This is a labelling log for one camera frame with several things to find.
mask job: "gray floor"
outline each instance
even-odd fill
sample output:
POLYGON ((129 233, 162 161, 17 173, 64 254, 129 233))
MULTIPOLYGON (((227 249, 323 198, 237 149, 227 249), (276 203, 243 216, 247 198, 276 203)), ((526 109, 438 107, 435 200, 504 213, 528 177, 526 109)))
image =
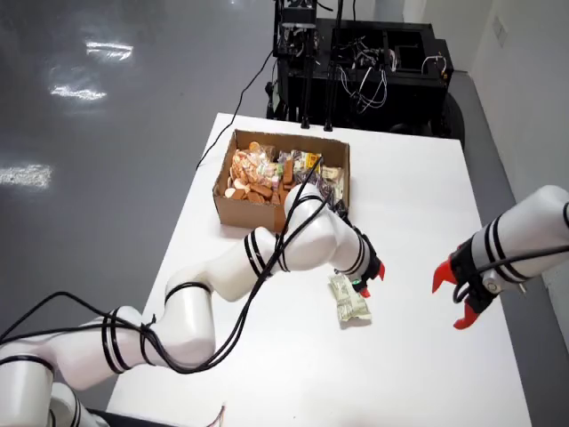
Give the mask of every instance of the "gray floor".
MULTIPOLYGON (((141 309, 215 114, 233 110, 271 47, 272 2, 14 0, 0 18, 0 330, 58 289, 141 309)), ((269 73, 242 114, 264 116, 269 73)), ((451 91, 488 222, 514 200, 472 81, 457 73, 451 91)), ((502 300, 533 424, 566 425, 569 358, 535 285, 502 300)), ((22 330, 90 317, 55 302, 22 330)), ((113 383, 80 399, 104 408, 113 383)))

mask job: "white table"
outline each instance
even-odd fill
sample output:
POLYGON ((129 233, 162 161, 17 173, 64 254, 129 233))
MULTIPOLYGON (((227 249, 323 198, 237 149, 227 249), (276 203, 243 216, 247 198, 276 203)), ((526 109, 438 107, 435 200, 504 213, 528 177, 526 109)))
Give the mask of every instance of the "white table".
MULTIPOLYGON (((229 120, 217 116, 208 146, 229 120)), ((241 341, 218 367, 188 376, 137 367, 119 377, 108 411, 200 427, 223 403, 229 427, 530 425, 500 299, 457 331, 462 306, 453 304, 452 286, 431 294, 435 267, 481 226, 460 143, 250 117, 237 117, 234 127, 350 144, 350 220, 386 265, 385 281, 370 284, 373 323, 340 328, 329 266, 281 273, 261 289, 241 341)), ((220 225, 212 200, 232 130, 196 173, 146 319, 161 316, 175 270, 217 256, 248 232, 220 225)), ((218 342, 242 305, 213 296, 218 342)))

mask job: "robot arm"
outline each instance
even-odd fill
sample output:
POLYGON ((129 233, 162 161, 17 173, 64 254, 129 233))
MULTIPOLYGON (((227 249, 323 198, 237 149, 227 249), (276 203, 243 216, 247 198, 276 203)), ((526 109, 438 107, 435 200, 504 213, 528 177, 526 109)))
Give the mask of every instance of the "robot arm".
POLYGON ((435 271, 433 293, 443 281, 456 285, 454 301, 466 301, 464 318, 454 327, 465 329, 500 292, 524 290, 526 280, 568 260, 568 251, 569 194, 546 186, 462 243, 435 271), (533 251, 541 255, 524 256, 533 251), (513 261, 513 257, 522 259, 513 261))
MULTIPOLYGON (((295 187, 285 201, 287 216, 300 187, 295 187)), ((322 196, 315 186, 307 184, 299 202, 284 240, 321 206, 322 196)), ((164 315, 150 328, 176 363, 197 367, 213 355, 211 292, 231 302, 249 293, 275 245, 276 238, 258 228, 222 256, 172 276, 165 289, 164 315)), ((385 272, 367 237, 326 206, 290 240, 270 274, 310 270, 327 262, 352 279, 361 278, 357 290, 362 294, 367 292, 367 279, 383 278, 385 272)), ((142 323, 141 314, 133 307, 120 307, 111 314, 134 325, 142 323)), ((113 326, 116 319, 96 318, 91 323, 113 326)), ((137 331, 115 327, 42 335, 0 346, 0 385, 10 384, 17 391, 0 396, 0 425, 6 419, 10 425, 45 424, 56 368, 71 387, 84 390, 140 364, 167 366, 137 331)))

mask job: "packaged snack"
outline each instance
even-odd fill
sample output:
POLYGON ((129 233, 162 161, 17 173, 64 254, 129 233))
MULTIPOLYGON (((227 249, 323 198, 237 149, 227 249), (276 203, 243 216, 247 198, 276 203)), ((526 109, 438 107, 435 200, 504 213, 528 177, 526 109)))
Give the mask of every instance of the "packaged snack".
MULTIPOLYGON (((322 155, 293 149, 291 151, 291 156, 294 160, 294 173, 299 173, 309 171, 322 155)), ((316 172, 320 173, 320 168, 321 165, 318 165, 316 172)))
POLYGON ((338 320, 347 322, 351 318, 371 320, 372 313, 367 307, 367 302, 358 294, 349 279, 343 274, 330 277, 330 288, 336 299, 338 320))
POLYGON ((322 177, 331 182, 338 182, 342 177, 341 167, 322 166, 322 177))
POLYGON ((273 195, 273 190, 269 187, 259 184, 251 184, 251 190, 255 193, 261 194, 264 198, 270 198, 273 195))
POLYGON ((238 179, 243 184, 252 183, 269 186, 270 176, 274 174, 274 168, 269 168, 269 164, 267 155, 262 150, 247 152, 237 149, 231 162, 231 174, 236 177, 235 180, 238 179), (271 173, 267 177, 265 173, 268 173, 269 170, 271 173))
POLYGON ((293 183, 293 160, 289 158, 284 163, 283 184, 291 183, 293 183))

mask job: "snack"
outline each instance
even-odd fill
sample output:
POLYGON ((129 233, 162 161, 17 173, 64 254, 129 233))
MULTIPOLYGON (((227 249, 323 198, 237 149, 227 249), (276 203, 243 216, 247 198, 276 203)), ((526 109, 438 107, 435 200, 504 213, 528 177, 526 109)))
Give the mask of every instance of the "snack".
POLYGON ((249 191, 249 193, 247 194, 247 200, 253 203, 264 203, 264 199, 254 191, 249 191))
POLYGON ((245 196, 244 189, 236 189, 231 198, 233 198, 234 200, 241 200, 242 198, 244 198, 244 196, 245 196))
POLYGON ((341 167, 322 166, 322 177, 327 181, 338 182, 342 176, 341 167))
POLYGON ((278 196, 278 191, 273 191, 273 195, 270 198, 270 203, 272 203, 273 205, 281 204, 281 198, 278 196))
POLYGON ((233 185, 235 186, 236 189, 244 189, 246 187, 246 184, 243 181, 241 181, 240 178, 234 180, 233 185))
POLYGON ((251 190, 261 194, 264 198, 270 198, 273 195, 273 190, 264 185, 251 184, 251 190))
POLYGON ((280 181, 278 183, 278 197, 280 198, 281 205, 285 204, 285 199, 286 199, 287 194, 288 194, 288 191, 285 190, 285 185, 283 184, 282 181, 280 181))
POLYGON ((270 188, 272 188, 273 191, 278 191, 278 183, 279 183, 280 181, 281 181, 281 180, 279 179, 278 176, 276 176, 276 175, 273 176, 273 177, 271 178, 271 180, 270 180, 270 184, 271 184, 271 185, 270 185, 270 188))
MULTIPOLYGON (((291 151, 291 156, 293 156, 294 160, 294 173, 298 172, 307 172, 312 169, 314 163, 322 156, 321 154, 316 153, 307 153, 306 151, 300 151, 298 149, 293 149, 291 151)), ((318 165, 316 168, 316 172, 320 173, 321 165, 318 165)))
POLYGON ((293 161, 291 159, 286 160, 284 163, 283 171, 283 183, 290 184, 293 182, 293 161))
POLYGON ((336 299, 338 320, 347 322, 351 318, 371 320, 372 313, 362 295, 358 294, 349 279, 343 274, 330 277, 330 288, 336 299))

